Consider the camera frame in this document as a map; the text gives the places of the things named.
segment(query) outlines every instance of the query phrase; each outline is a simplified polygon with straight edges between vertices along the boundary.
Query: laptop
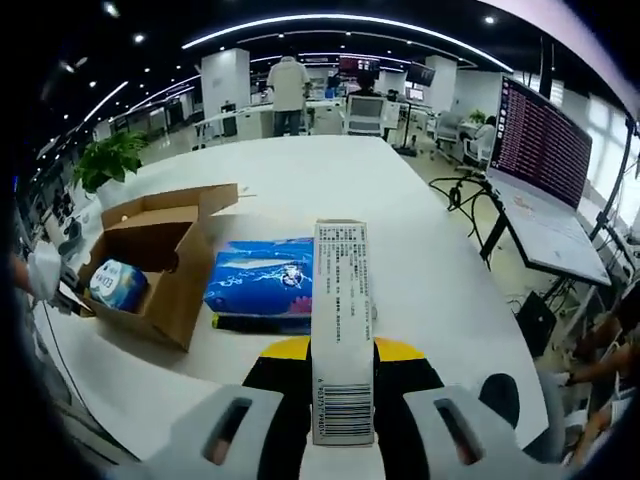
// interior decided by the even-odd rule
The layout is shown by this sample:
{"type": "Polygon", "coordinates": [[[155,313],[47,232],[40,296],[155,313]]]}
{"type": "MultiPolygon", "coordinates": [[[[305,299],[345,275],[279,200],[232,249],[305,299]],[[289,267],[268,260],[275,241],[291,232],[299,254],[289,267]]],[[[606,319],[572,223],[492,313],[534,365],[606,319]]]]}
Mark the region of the laptop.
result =
{"type": "Polygon", "coordinates": [[[576,216],[591,137],[548,99],[503,76],[486,178],[528,267],[611,285],[576,216]]]}

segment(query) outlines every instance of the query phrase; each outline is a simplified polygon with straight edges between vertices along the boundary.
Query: cardboard box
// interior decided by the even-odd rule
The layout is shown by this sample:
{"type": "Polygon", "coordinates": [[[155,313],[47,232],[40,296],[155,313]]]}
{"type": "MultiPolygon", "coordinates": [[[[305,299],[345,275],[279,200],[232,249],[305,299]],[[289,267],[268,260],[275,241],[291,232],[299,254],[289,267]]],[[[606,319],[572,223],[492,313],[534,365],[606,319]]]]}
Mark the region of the cardboard box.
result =
{"type": "Polygon", "coordinates": [[[373,443],[373,355],[367,226],[319,221],[311,310],[314,444],[373,443]]]}
{"type": "Polygon", "coordinates": [[[105,211],[104,233],[80,267],[80,281],[88,286],[96,269],[113,258],[142,270],[149,287],[132,313],[88,293],[81,300],[104,321],[188,350],[213,264],[205,223],[237,201],[237,185],[229,184],[148,195],[105,211]]]}

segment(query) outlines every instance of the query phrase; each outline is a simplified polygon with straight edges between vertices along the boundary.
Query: potted plant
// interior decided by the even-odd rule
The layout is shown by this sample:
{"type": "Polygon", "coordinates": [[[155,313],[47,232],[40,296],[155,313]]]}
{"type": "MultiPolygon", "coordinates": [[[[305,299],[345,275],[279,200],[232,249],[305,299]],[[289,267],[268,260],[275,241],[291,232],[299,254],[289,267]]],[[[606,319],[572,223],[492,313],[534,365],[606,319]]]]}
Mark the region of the potted plant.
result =
{"type": "Polygon", "coordinates": [[[117,188],[126,173],[136,173],[141,166],[140,150],[148,145],[142,133],[118,132],[87,146],[73,172],[73,184],[82,181],[87,193],[96,193],[103,208],[120,203],[109,187],[117,188]]]}
{"type": "Polygon", "coordinates": [[[484,122],[487,121],[487,116],[484,114],[484,112],[476,109],[471,112],[471,115],[469,115],[469,120],[471,120],[473,123],[484,125],[484,122]]]}

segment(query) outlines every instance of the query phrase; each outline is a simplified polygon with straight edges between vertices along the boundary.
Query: green plant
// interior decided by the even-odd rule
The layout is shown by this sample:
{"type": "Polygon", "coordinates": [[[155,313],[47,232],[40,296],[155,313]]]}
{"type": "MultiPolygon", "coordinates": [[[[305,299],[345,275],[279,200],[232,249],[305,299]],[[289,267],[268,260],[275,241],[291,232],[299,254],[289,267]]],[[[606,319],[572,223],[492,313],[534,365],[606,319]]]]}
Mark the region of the green plant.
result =
{"type": "Polygon", "coordinates": [[[88,193],[95,193],[108,180],[124,182],[127,171],[140,167],[140,150],[148,145],[141,133],[118,132],[87,146],[73,172],[73,184],[82,180],[88,193]]]}
{"type": "Polygon", "coordinates": [[[471,120],[473,123],[484,124],[484,122],[487,121],[487,116],[484,114],[484,112],[476,109],[471,112],[471,115],[469,115],[469,120],[471,120]]]}

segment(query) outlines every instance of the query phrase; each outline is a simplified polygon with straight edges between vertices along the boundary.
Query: office room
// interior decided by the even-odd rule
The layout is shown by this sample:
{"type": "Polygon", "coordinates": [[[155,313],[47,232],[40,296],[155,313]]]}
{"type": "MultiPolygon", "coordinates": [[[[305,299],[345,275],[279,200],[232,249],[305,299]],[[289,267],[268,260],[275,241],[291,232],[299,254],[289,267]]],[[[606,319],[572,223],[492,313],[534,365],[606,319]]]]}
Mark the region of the office room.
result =
{"type": "Polygon", "coordinates": [[[632,461],[640,70],[611,5],[86,3],[35,7],[5,202],[11,397],[50,468],[632,461]]]}

